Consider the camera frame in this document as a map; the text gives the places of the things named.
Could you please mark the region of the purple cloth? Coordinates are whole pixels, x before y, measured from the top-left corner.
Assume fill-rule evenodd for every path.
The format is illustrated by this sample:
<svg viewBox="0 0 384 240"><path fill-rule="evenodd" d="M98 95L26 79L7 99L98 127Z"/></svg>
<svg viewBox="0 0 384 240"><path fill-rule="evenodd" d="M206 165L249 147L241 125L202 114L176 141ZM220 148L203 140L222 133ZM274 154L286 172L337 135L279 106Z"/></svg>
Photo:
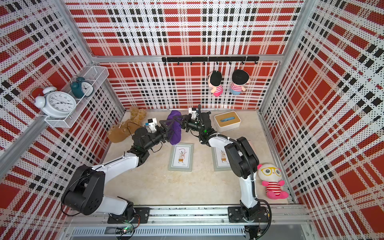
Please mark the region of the purple cloth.
<svg viewBox="0 0 384 240"><path fill-rule="evenodd" d="M168 132L168 140L171 145L178 144L182 139L182 128L180 123L178 123L174 117L181 116L181 112L172 110L171 113L167 117L167 126L169 126L169 132Z"/></svg>

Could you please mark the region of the green picture frame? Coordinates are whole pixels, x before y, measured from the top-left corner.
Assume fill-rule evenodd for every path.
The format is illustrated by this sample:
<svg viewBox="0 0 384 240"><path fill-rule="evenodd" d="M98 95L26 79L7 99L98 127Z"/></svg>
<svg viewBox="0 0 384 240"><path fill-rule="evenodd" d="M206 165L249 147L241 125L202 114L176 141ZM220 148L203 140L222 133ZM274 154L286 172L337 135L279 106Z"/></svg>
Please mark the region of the green picture frame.
<svg viewBox="0 0 384 240"><path fill-rule="evenodd" d="M179 143L172 146L169 171L191 172L193 167L194 144Z"/></svg>
<svg viewBox="0 0 384 240"><path fill-rule="evenodd" d="M212 148L212 158L215 172L231 170L227 154L223 149Z"/></svg>

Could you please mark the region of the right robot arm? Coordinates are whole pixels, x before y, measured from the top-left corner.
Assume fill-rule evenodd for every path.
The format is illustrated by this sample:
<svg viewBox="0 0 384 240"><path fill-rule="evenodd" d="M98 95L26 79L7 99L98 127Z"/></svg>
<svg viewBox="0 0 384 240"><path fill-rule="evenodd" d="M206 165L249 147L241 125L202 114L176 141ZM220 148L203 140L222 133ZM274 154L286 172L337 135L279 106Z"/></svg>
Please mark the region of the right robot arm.
<svg viewBox="0 0 384 240"><path fill-rule="evenodd" d="M202 113L198 110L194 119L192 114L174 119L182 129L198 132L199 142L202 145L225 151L231 170L240 181L240 212L246 221L253 221L262 211L255 186L259 159L246 138L241 137L235 140L215 131L211 126L210 114L210 112Z"/></svg>

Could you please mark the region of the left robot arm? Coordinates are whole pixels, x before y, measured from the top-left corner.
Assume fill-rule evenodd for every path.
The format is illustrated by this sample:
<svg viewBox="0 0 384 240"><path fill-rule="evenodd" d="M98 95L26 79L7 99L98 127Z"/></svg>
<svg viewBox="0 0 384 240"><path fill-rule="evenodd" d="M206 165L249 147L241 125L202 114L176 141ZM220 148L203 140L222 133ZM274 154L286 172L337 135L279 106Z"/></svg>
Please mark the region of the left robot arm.
<svg viewBox="0 0 384 240"><path fill-rule="evenodd" d="M134 204L123 198L105 195L105 185L120 174L145 163L149 151L158 144L170 142L178 130L185 128L180 120L161 121L155 132L136 129L134 144L127 153L105 164L78 167L61 198L62 207L70 207L85 216L106 213L116 222L129 222L136 213Z"/></svg>

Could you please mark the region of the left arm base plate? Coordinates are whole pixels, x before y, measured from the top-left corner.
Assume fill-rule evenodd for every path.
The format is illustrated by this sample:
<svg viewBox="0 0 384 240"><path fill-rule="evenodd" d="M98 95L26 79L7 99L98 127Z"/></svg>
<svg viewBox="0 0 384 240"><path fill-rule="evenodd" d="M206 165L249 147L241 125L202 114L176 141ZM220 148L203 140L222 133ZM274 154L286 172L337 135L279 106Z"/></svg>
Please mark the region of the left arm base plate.
<svg viewBox="0 0 384 240"><path fill-rule="evenodd" d="M129 207L122 215L109 214L108 224L146 224L151 208Z"/></svg>

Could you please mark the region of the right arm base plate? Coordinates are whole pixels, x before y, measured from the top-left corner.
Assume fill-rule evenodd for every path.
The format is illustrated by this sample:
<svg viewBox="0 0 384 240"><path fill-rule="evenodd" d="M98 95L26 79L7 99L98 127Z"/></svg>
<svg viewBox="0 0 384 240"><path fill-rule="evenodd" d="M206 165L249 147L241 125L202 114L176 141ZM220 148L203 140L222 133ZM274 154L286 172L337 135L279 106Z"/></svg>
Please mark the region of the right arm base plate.
<svg viewBox="0 0 384 240"><path fill-rule="evenodd" d="M244 206L228 207L228 218L230 223L267 223L269 215L266 207Z"/></svg>

